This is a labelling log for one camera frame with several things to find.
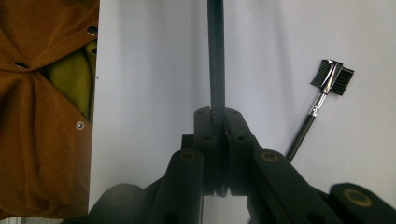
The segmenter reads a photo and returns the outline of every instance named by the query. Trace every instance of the clamp jaw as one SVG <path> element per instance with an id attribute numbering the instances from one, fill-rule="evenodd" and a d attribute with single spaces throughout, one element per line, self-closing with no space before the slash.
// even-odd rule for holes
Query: clamp jaw
<path id="1" fill-rule="evenodd" d="M 225 108 L 224 146 L 209 107 L 194 113 L 163 178 L 145 189 L 121 184 L 99 199 L 88 224 L 199 224 L 203 196 L 247 196 L 255 224 L 396 223 L 396 211 L 370 190 L 338 184 L 329 194 L 311 187 L 280 153 L 262 149 L 240 112 Z M 221 157 L 220 148 L 228 153 Z"/>

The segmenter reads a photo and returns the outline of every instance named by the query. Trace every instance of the black metal rod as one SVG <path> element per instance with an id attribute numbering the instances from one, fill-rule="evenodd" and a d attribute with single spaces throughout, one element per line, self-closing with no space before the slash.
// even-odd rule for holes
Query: black metal rod
<path id="1" fill-rule="evenodd" d="M 207 1 L 209 32 L 210 101 L 215 117 L 218 139 L 224 134 L 224 18 L 223 1 Z"/>
<path id="2" fill-rule="evenodd" d="M 304 141 L 306 134 L 309 131 L 312 123 L 314 122 L 315 117 L 312 115 L 308 115 L 303 123 L 303 126 L 300 128 L 300 131 L 297 133 L 296 137 L 289 148 L 288 154 L 286 155 L 286 159 L 291 162 L 294 156 L 297 153 L 297 150 L 300 148 L 301 143 Z"/>
<path id="3" fill-rule="evenodd" d="M 215 135 L 219 143 L 220 171 L 228 175 L 229 152 L 225 146 L 225 69 L 224 69 L 224 16 L 222 0 L 207 0 L 207 26 L 209 34 L 210 104 Z M 227 177 L 216 190 L 225 197 Z"/>

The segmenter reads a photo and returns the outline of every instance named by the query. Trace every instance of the yellow fabric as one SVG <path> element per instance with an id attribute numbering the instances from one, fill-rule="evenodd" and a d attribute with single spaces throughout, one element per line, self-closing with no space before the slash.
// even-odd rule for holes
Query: yellow fabric
<path id="1" fill-rule="evenodd" d="M 91 120 L 96 41 L 42 69 L 44 76 Z"/>
<path id="2" fill-rule="evenodd" d="M 98 0 L 0 1 L 0 219 L 88 213 L 92 126 L 74 105 L 87 100 L 37 69 L 94 41 L 98 12 Z"/>

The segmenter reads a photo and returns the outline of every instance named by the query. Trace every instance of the bolt hole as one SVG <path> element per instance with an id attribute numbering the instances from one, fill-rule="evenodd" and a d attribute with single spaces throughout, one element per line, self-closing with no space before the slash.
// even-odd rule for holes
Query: bolt hole
<path id="1" fill-rule="evenodd" d="M 358 206 L 369 207 L 373 204 L 373 201 L 366 194 L 356 189 L 345 189 L 344 195 L 350 202 Z"/>
<path id="2" fill-rule="evenodd" d="M 264 161 L 277 161 L 278 159 L 277 155 L 272 152 L 263 152 L 260 157 Z"/>
<path id="3" fill-rule="evenodd" d="M 183 161 L 191 161 L 191 160 L 195 159 L 195 154 L 192 152 L 183 152 L 180 154 L 180 158 Z"/>
<path id="4" fill-rule="evenodd" d="M 177 224 L 180 221 L 180 216 L 177 213 L 167 213 L 164 217 L 163 217 L 163 222 L 165 224 Z"/>
<path id="5" fill-rule="evenodd" d="M 326 223 L 326 220 L 321 215 L 319 215 L 317 213 L 306 214 L 306 219 L 308 219 L 308 221 L 313 224 L 325 224 Z"/>

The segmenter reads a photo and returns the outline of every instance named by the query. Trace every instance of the black mechanical fixture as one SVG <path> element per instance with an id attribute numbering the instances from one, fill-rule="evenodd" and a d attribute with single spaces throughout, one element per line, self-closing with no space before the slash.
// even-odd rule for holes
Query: black mechanical fixture
<path id="1" fill-rule="evenodd" d="M 289 160 L 262 149 L 242 114 L 225 107 L 222 0 L 208 0 L 207 8 L 211 106 L 194 112 L 194 134 L 182 136 L 163 178 L 145 189 L 127 184 L 109 189 L 84 223 L 198 224 L 203 196 L 225 197 L 228 190 L 247 196 L 255 224 L 396 223 L 395 210 L 368 189 L 345 183 L 327 194 L 311 187 L 290 164 L 294 149 Z M 323 61 L 320 80 L 313 82 L 322 88 L 316 105 L 329 91 L 342 94 L 334 81 L 352 74 L 336 61 Z"/>

